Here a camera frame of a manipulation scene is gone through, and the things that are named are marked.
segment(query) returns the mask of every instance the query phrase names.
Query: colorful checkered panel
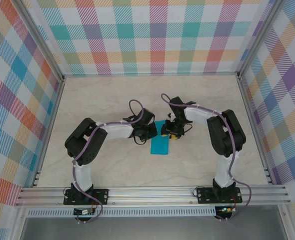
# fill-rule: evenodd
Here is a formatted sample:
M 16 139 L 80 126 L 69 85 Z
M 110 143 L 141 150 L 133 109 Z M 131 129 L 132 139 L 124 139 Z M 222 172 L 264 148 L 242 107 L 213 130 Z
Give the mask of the colorful checkered panel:
M 268 2 L 25 0 L 73 75 L 235 72 Z
M 295 211 L 295 0 L 287 0 L 243 79 L 278 184 Z
M 276 0 L 269 0 L 268 1 L 268 4 L 266 5 L 265 9 L 264 9 L 264 12 L 260 18 L 260 20 L 258 21 L 258 24 L 246 46 L 246 49 L 241 57 L 241 60 L 239 61 L 238 65 L 237 65 L 237 68 L 236 68 L 236 71 L 239 72 L 243 63 L 244 63 L 244 60 L 246 59 L 248 53 L 249 53 L 249 50 L 252 48 L 254 42 L 256 41 L 256 38 L 257 38 L 257 35 L 259 33 L 259 31 L 261 30 L 262 26 L 263 26 L 263 23 L 264 21 L 266 20 L 267 16 L 269 15 L 270 13 L 270 10 L 273 6 L 273 3 L 275 2 Z
M 58 86 L 10 0 L 0 0 L 0 240 L 36 167 Z

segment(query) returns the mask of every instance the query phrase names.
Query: vented metal panel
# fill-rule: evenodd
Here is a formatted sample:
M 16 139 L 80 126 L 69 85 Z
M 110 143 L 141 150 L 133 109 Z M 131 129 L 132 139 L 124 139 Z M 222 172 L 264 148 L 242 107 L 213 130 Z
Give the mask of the vented metal panel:
M 191 207 L 105 207 L 101 217 L 194 217 L 215 216 L 214 206 Z M 74 218 L 73 208 L 30 208 L 28 218 Z

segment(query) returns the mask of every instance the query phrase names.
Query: teal block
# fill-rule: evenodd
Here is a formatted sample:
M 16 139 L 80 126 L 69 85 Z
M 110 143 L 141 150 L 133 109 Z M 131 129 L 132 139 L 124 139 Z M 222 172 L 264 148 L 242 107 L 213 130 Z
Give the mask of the teal block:
M 151 154 L 155 155 L 168 155 L 169 154 L 169 136 L 161 136 L 161 128 L 165 124 L 165 120 L 156 121 L 155 126 L 157 136 L 151 139 Z
M 200 22 L 185 22 L 183 24 L 183 38 L 196 38 L 199 34 Z
M 119 39 L 134 39 L 133 24 L 117 24 L 116 28 Z
M 69 31 L 65 25 L 49 26 L 56 40 L 71 40 Z

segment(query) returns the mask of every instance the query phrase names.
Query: black mounting plate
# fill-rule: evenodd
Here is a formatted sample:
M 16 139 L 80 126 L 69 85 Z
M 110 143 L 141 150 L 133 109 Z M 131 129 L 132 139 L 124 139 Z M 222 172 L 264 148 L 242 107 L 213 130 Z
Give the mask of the black mounting plate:
M 196 189 L 196 196 L 198 204 L 234 204 L 233 197 L 235 198 L 237 204 L 243 202 L 239 187 L 235 187 L 234 191 L 230 194 L 229 197 L 222 199 L 220 201 L 215 196 L 212 187 L 198 187 Z
M 91 195 L 92 197 L 99 200 L 102 205 L 108 204 L 109 199 L 109 190 L 108 189 L 96 189 L 93 188 L 91 191 L 86 191 L 87 194 Z M 81 192 L 73 189 L 66 189 L 65 190 L 65 197 L 63 204 L 64 205 L 91 205 L 93 200 L 89 197 L 86 197 Z

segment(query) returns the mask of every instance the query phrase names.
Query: purple cable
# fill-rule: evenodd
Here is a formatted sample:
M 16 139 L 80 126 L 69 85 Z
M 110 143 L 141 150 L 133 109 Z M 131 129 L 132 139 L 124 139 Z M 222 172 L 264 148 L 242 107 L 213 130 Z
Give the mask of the purple cable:
M 130 101 L 128 102 L 128 106 L 129 106 L 129 109 L 131 110 L 131 112 L 132 112 L 133 115 L 135 115 L 135 113 L 133 112 L 132 107 L 131 107 L 131 103 L 132 103 L 132 102 L 137 102 L 137 103 L 140 105 L 140 107 L 141 107 L 141 114 L 140 114 L 140 116 L 139 116 L 139 118 L 138 118 L 137 120 L 135 120 L 135 121 L 130 121 L 130 122 L 111 121 L 111 122 L 102 123 L 102 124 L 98 125 L 98 126 L 93 130 L 93 132 L 91 133 L 91 135 L 88 137 L 88 139 L 87 139 L 87 141 L 86 141 L 86 144 L 84 145 L 82 151 L 76 156 L 76 158 L 74 158 L 74 159 L 72 160 L 72 164 L 73 164 L 73 171 L 72 171 L 72 174 L 73 174 L 73 179 L 74 179 L 74 183 L 75 183 L 76 188 L 78 189 L 79 192 L 81 192 L 82 194 L 84 194 L 84 195 L 87 196 L 88 198 L 90 198 L 90 199 L 92 199 L 93 201 L 95 201 L 96 203 L 98 203 L 98 204 L 100 205 L 100 207 L 101 207 L 99 213 L 98 213 L 96 216 L 92 217 L 92 218 L 91 218 L 90 220 L 88 220 L 88 221 L 84 221 L 84 223 L 90 223 L 90 222 L 93 222 L 94 220 L 96 220 L 96 219 L 102 214 L 102 212 L 103 212 L 103 204 L 102 204 L 98 199 L 96 199 L 95 197 L 93 197 L 93 196 L 87 194 L 85 191 L 83 191 L 83 190 L 80 188 L 80 186 L 79 186 L 79 184 L 78 184 L 78 182 L 77 182 L 75 165 L 77 164 L 78 159 L 79 159 L 79 158 L 82 156 L 82 154 L 86 151 L 87 147 L 88 147 L 89 144 L 90 144 L 90 141 L 91 141 L 92 137 L 94 136 L 94 134 L 96 133 L 96 131 L 97 131 L 99 128 L 101 128 L 101 127 L 103 127 L 103 126 L 106 126 L 106 125 L 111 125 L 111 124 L 131 125 L 131 124 L 135 124 L 135 123 L 137 123 L 138 121 L 141 120 L 141 118 L 143 117 L 143 105 L 142 105 L 142 103 L 140 103 L 140 102 L 139 102 L 138 100 L 136 100 L 136 99 L 132 99 L 132 100 L 130 100 Z M 77 219 L 78 222 L 81 221 L 81 220 L 79 219 L 79 216 L 76 216 L 76 219 Z
M 231 160 L 231 163 L 230 163 L 229 168 L 228 168 L 228 175 L 229 175 L 229 176 L 230 176 L 230 177 L 231 177 L 236 183 L 246 186 L 246 187 L 248 188 L 248 191 L 249 191 L 248 200 L 247 200 L 245 206 L 243 207 L 243 209 L 242 209 L 237 215 L 232 216 L 232 217 L 230 218 L 230 220 L 231 220 L 231 219 L 235 219 L 235 218 L 238 217 L 242 212 L 244 212 L 244 210 L 246 209 L 246 207 L 250 204 L 250 201 L 251 201 L 251 198 L 252 198 L 252 189 L 251 189 L 251 187 L 250 187 L 248 184 L 246 184 L 246 183 L 244 183 L 244 182 L 241 182 L 241 181 L 238 181 L 238 180 L 236 180 L 236 179 L 232 176 L 231 169 L 232 169 L 233 163 L 234 163 L 235 158 L 236 158 L 236 152 L 237 152 L 237 150 L 236 150 L 236 144 L 235 144 L 235 141 L 234 141 L 234 137 L 233 137 L 233 134 L 232 134 L 232 130 L 231 130 L 231 128 L 230 128 L 230 126 L 229 126 L 227 120 L 226 120 L 226 119 L 225 119 L 220 113 L 218 113 L 217 111 L 213 111 L 213 110 L 208 109 L 208 108 L 203 107 L 203 106 L 198 106 L 198 105 L 187 105 L 187 104 L 174 104 L 174 103 L 171 103 L 171 102 L 170 102 L 170 100 L 171 100 L 170 97 L 169 97 L 168 95 L 166 95 L 165 93 L 162 93 L 162 94 L 161 94 L 161 99 L 162 99 L 164 102 L 166 102 L 167 104 L 172 105 L 172 106 L 175 106 L 175 107 L 189 107 L 189 108 L 196 108 L 196 109 L 202 109 L 202 110 L 207 111 L 207 112 L 209 112 L 209 113 L 214 113 L 215 115 L 219 116 L 219 117 L 222 119 L 222 121 L 224 122 L 224 124 L 225 124 L 225 126 L 226 126 L 226 128 L 227 128 L 227 131 L 228 131 L 229 137 L 231 138 L 232 149 L 233 149 L 232 160 Z

